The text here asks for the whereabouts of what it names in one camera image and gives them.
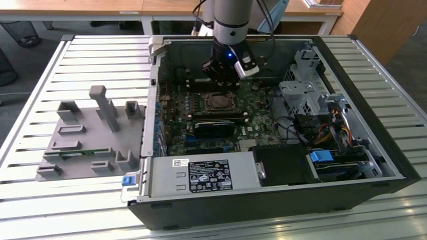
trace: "power supply label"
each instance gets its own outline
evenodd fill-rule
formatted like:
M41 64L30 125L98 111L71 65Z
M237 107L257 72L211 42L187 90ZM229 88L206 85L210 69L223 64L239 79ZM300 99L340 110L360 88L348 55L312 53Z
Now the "power supply label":
M233 190L229 160L189 162L189 180L194 194Z

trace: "metal workbench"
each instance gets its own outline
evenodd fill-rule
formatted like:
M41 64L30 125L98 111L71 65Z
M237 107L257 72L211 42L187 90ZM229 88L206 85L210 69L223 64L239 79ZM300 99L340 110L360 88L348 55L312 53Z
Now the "metal workbench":
M427 116L361 42L348 36L324 40L424 178L398 193L346 211L150 231L121 201L121 176L37 182L62 100L77 100L81 108L95 107L90 87L106 85L117 106L129 100L146 104L149 40L139 35L77 36L61 42L0 150L2 240L372 240L427 235Z

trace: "wooden desk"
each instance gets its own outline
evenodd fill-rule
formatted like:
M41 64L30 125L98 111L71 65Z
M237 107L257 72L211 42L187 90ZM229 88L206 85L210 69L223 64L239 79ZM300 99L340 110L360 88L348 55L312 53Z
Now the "wooden desk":
M153 21L194 21L193 11L199 0L143 0L142 22L146 34ZM282 22L322 22L321 35L329 35L337 19L344 15L341 9L309 8L304 0L290 0Z
M0 21L142 21L153 35L153 21L194 21L199 0L0 0ZM332 32L342 10L309 8L290 0L284 22L321 22L321 35Z
M145 0L0 0L0 15L139 15Z

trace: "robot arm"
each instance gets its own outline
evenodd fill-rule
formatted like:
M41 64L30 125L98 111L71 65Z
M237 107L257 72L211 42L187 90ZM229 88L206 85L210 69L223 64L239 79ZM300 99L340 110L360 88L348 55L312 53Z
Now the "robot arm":
M267 0L265 6L259 0L215 0L215 2L209 0L209 6L214 7L214 14L210 14L210 9L205 8L203 11L207 11L203 16L214 18L214 46L211 60L203 65L203 72L225 88L234 88L241 79L261 71L246 41L249 27L250 24L257 25L266 21L269 26L275 25L265 16L271 10L270 7L278 6L279 3L285 8L286 0Z

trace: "white label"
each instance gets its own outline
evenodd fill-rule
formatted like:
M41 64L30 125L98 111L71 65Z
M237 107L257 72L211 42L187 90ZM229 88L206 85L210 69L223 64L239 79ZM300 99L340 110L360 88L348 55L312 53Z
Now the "white label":
M211 79L210 79L210 78L197 78L194 81L195 81L197 83L206 83L206 82L210 82Z
M139 11L121 11L121 14L141 14Z
M83 153L66 153L61 155L62 157L79 157L83 156Z
M173 160L173 167L187 167L189 161L190 161L189 158L174 159Z
M219 182L218 185L222 185L222 186L229 186L231 185L233 182L231 181L223 181L223 182Z

